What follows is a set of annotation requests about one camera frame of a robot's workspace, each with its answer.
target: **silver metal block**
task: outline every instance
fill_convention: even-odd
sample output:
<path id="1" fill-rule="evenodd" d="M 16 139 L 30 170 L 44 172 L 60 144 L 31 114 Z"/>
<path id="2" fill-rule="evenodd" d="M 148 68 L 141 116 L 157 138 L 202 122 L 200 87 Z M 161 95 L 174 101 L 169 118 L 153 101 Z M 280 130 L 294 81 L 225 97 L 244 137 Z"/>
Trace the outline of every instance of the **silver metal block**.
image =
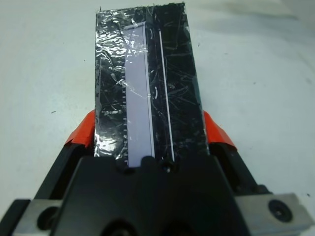
<path id="1" fill-rule="evenodd" d="M 32 200 L 17 225 L 13 236 L 48 236 L 50 230 L 41 230 L 37 226 L 40 214 L 49 207 L 60 207 L 60 200 Z"/>
<path id="2" fill-rule="evenodd" d="M 235 199 L 252 236 L 297 236 L 314 225 L 295 194 L 240 196 Z M 282 222 L 274 216 L 281 214 L 281 210 L 272 214 L 269 209 L 272 200 L 281 201 L 289 208 L 291 220 Z"/>

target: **screw hole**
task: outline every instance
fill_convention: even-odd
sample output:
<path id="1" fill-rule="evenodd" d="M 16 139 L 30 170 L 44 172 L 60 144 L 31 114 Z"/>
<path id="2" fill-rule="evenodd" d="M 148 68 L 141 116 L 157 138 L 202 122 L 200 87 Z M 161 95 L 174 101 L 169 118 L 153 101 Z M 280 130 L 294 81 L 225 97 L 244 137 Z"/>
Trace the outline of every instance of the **screw hole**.
<path id="1" fill-rule="evenodd" d="M 279 200 L 271 200 L 268 207 L 272 215 L 281 222 L 290 222 L 293 219 L 291 210 Z"/>
<path id="2" fill-rule="evenodd" d="M 126 221 L 116 220 L 105 228 L 102 236 L 137 236 L 137 233 Z"/>
<path id="3" fill-rule="evenodd" d="M 56 219 L 58 207 L 51 206 L 45 209 L 37 219 L 37 226 L 40 230 L 50 230 Z"/>
<path id="4" fill-rule="evenodd" d="M 161 164 L 161 167 L 162 167 L 162 170 L 167 173 L 176 172 L 176 166 L 171 162 L 163 162 Z"/>

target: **screw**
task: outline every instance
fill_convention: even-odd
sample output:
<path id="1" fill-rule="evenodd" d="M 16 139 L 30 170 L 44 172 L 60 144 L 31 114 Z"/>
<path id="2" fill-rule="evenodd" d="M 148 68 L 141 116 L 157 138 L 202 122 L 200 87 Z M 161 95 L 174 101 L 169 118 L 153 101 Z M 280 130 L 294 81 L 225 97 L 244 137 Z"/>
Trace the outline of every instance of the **screw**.
<path id="1" fill-rule="evenodd" d="M 288 206 L 279 201 L 271 200 L 268 204 L 268 208 L 272 215 L 281 222 L 290 222 L 293 219 L 293 215 Z"/>

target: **black rectangular sample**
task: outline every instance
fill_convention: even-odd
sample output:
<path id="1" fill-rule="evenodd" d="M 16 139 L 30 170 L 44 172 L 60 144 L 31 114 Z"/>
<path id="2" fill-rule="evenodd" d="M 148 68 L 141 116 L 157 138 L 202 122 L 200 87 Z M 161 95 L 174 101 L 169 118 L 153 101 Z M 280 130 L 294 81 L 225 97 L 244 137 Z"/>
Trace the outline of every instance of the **black rectangular sample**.
<path id="1" fill-rule="evenodd" d="M 95 156 L 209 154 L 184 3 L 98 12 L 95 52 Z"/>

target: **clear plastic wrap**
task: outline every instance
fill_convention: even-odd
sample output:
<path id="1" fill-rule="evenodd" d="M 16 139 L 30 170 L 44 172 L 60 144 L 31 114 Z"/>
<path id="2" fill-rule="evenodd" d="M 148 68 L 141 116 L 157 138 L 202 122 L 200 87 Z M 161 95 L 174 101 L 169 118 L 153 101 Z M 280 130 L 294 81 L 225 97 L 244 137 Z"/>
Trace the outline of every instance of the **clear plastic wrap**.
<path id="1" fill-rule="evenodd" d="M 95 156 L 208 155 L 185 5 L 100 11 L 95 44 Z"/>

